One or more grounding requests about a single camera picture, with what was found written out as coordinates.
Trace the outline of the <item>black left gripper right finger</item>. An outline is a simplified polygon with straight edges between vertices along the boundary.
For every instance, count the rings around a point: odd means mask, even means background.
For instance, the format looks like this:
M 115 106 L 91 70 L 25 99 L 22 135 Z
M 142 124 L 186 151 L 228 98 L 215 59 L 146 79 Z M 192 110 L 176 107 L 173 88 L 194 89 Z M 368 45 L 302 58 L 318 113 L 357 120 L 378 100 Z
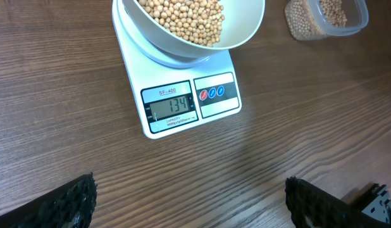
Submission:
M 290 177 L 285 181 L 285 204 L 296 227 L 359 227 L 359 212 L 309 182 Z

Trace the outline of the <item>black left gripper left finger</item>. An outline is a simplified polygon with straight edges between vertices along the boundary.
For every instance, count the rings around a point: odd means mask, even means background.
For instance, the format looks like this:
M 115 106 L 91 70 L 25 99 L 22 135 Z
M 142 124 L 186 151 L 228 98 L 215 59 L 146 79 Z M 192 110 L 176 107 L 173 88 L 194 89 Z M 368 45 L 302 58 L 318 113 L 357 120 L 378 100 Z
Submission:
M 93 173 L 82 175 L 0 216 L 0 227 L 88 228 L 96 207 Z

